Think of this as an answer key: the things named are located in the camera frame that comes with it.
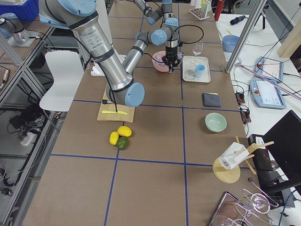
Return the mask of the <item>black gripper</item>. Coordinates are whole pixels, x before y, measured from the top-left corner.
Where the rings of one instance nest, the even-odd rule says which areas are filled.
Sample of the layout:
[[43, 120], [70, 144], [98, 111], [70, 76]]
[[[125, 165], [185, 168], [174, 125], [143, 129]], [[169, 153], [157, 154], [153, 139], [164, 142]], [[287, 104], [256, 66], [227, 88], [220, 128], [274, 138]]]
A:
[[165, 52], [162, 61], [168, 66], [168, 73], [171, 73], [182, 62], [182, 58], [178, 57], [177, 48], [166, 48]]

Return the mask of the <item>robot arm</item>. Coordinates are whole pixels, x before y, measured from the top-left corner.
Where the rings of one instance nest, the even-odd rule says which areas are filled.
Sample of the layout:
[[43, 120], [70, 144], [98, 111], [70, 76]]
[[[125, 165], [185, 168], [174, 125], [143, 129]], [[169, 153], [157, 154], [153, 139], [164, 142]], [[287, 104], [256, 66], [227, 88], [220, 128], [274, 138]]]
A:
[[157, 9], [152, 9], [144, 0], [134, 0], [133, 3], [143, 12], [150, 25], [154, 25], [161, 18], [167, 19], [174, 15], [171, 0], [163, 0]]
[[162, 61], [171, 72], [181, 62], [178, 58], [178, 19], [173, 15], [172, 1], [164, 0], [157, 10], [143, 0], [134, 1], [149, 24], [164, 19], [164, 25], [136, 35], [136, 42], [121, 62], [98, 23], [95, 0], [40, 0], [40, 21], [48, 26], [69, 29], [79, 35], [79, 42], [102, 69], [108, 84], [106, 95], [116, 105], [139, 106], [145, 95], [142, 84], [132, 76], [149, 45], [166, 46]]

